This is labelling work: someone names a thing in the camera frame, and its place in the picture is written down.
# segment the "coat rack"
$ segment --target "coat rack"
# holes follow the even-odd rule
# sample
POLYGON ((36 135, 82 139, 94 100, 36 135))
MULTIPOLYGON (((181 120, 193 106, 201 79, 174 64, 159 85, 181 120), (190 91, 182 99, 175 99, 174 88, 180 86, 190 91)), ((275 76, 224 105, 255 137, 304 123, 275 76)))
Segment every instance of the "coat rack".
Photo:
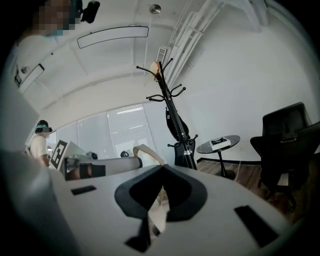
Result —
POLYGON ((197 166, 196 166, 195 160, 194 160, 193 155, 192 155, 193 152, 190 150, 189 146, 191 146, 194 143, 194 140, 195 140, 195 138, 198 137, 198 135, 196 135, 193 140, 188 138, 188 135, 185 133, 185 130, 184 130, 184 127, 183 127, 183 125, 181 123, 181 120, 180 120, 180 117, 178 115, 176 106, 175 106, 175 104, 173 102, 173 99, 172 99, 174 97, 179 96, 183 91, 185 91, 186 87, 183 87, 181 91, 179 91, 177 94, 173 95, 173 91, 176 90, 177 88, 181 87, 182 84, 179 84, 178 86, 176 86, 175 88, 173 88, 170 91, 168 86, 167 86, 167 84, 166 84, 166 81, 165 81, 164 70, 166 69, 166 67, 169 65, 169 63, 171 61, 173 61, 173 58, 171 58, 168 61, 168 63, 165 64, 164 67, 162 67, 161 61, 159 61, 160 73, 161 74, 159 72, 157 72, 155 74, 152 71, 150 71, 148 69, 145 69, 143 67, 139 67, 139 66, 136 66, 136 68, 151 73, 156 78, 156 80, 157 80, 157 82, 158 82, 158 84, 160 86, 162 95, 156 94, 156 95, 152 95, 152 96, 146 97, 146 99, 149 100, 149 101, 154 101, 154 102, 163 102, 163 101, 165 101, 165 103, 167 105, 169 114, 170 114, 170 116, 172 118, 172 122, 173 122, 174 127, 175 127, 175 129, 176 129, 176 131, 178 133, 178 136, 179 136, 179 143, 177 145, 168 144, 168 147, 177 148, 182 144, 183 145, 183 149, 184 149, 184 156, 185 156, 185 159, 186 159, 188 167, 191 168, 191 169, 196 170, 197 166))

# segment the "black table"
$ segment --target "black table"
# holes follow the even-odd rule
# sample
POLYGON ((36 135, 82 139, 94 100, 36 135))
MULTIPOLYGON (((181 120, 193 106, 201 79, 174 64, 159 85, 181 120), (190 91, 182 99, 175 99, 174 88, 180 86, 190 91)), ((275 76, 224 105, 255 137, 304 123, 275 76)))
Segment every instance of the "black table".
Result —
POLYGON ((221 177, 225 177, 227 179, 230 180, 234 180, 236 177, 236 173, 233 170, 226 170, 225 166, 224 166, 224 162, 222 160, 222 156, 221 156, 221 152, 227 149, 232 148, 234 145, 238 144, 238 142, 240 141, 240 136, 238 135, 229 135, 229 136, 224 136, 226 139, 231 141, 231 145, 230 146, 226 146, 220 149, 217 149, 215 151, 212 150, 211 148, 211 141, 214 141, 216 139, 220 139, 219 138, 215 138, 212 139, 206 143, 203 143, 202 145, 198 146, 196 151, 200 154, 212 154, 212 153, 218 153, 219 158, 220 158, 220 163, 221 163, 221 171, 219 171, 216 175, 217 176, 221 176, 221 177))

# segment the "black office chair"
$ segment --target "black office chair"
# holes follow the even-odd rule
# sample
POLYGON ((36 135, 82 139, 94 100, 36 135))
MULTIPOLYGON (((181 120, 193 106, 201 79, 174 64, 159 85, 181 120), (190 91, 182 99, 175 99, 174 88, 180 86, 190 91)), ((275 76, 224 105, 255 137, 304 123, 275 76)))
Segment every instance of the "black office chair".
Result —
POLYGON ((298 102, 275 112, 266 114, 262 118, 262 136, 282 134, 285 122, 290 125, 293 131, 298 131, 308 127, 310 124, 307 119, 305 105, 302 102, 298 102))
MULTIPOLYGON (((195 148, 196 148, 196 140, 191 139, 191 141, 193 143, 189 147, 192 150, 192 156, 194 156, 195 155, 195 148)), ((180 146, 178 146, 178 144, 179 144, 179 142, 174 144, 174 146, 175 146, 175 148, 174 148, 174 165, 181 166, 181 167, 188 167, 187 160, 184 155, 184 153, 185 153, 184 146, 182 144, 180 144, 180 146)))
POLYGON ((320 144, 320 122, 296 132, 253 137, 250 143, 264 163, 260 181, 270 190, 267 199, 275 192, 285 193, 293 210, 297 203, 291 191, 308 178, 309 161, 320 144), (278 185, 283 173, 289 174, 289 186, 278 185))

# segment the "face mask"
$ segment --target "face mask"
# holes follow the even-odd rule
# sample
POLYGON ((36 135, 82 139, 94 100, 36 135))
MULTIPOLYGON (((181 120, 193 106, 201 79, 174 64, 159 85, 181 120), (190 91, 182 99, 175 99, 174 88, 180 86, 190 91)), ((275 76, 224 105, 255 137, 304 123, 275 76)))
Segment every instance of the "face mask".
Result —
POLYGON ((50 137, 50 132, 43 132, 42 135, 43 135, 46 139, 49 139, 49 137, 50 137))

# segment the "person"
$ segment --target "person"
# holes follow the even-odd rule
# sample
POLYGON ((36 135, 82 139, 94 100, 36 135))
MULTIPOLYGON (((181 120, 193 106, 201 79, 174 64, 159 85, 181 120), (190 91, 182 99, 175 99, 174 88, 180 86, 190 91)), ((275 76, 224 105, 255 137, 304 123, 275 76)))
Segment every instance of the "person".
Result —
POLYGON ((40 120, 36 125, 35 135, 31 138, 28 147, 31 156, 46 167, 49 166, 46 138, 48 138, 50 132, 52 132, 52 129, 49 127, 48 122, 40 120))

